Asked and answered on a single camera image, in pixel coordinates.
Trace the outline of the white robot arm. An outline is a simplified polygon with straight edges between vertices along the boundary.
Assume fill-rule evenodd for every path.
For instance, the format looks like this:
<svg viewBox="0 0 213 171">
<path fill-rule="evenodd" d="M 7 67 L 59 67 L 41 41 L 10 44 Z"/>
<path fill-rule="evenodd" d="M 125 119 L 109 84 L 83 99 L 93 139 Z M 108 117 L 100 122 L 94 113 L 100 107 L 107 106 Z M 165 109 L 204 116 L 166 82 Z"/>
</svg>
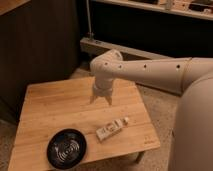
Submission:
<svg viewBox="0 0 213 171">
<path fill-rule="evenodd" d="M 168 171 L 213 171 L 213 58 L 126 61 L 112 49 L 90 68 L 95 97 L 111 100 L 117 78 L 178 94 Z"/>
</svg>

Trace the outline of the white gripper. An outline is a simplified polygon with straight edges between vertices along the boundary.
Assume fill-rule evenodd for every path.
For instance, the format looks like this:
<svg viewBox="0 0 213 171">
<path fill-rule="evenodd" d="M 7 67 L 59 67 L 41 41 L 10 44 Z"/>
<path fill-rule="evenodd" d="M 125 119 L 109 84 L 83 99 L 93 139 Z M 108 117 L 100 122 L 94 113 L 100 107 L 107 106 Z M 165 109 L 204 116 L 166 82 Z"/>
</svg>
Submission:
<svg viewBox="0 0 213 171">
<path fill-rule="evenodd" d="M 92 92 L 93 92 L 93 95 L 90 97 L 90 104 L 94 103 L 94 101 L 98 97 L 106 97 L 106 101 L 108 102 L 108 104 L 112 105 L 111 95 L 113 92 L 113 88 L 110 84 L 100 85 L 100 86 L 93 84 Z"/>
</svg>

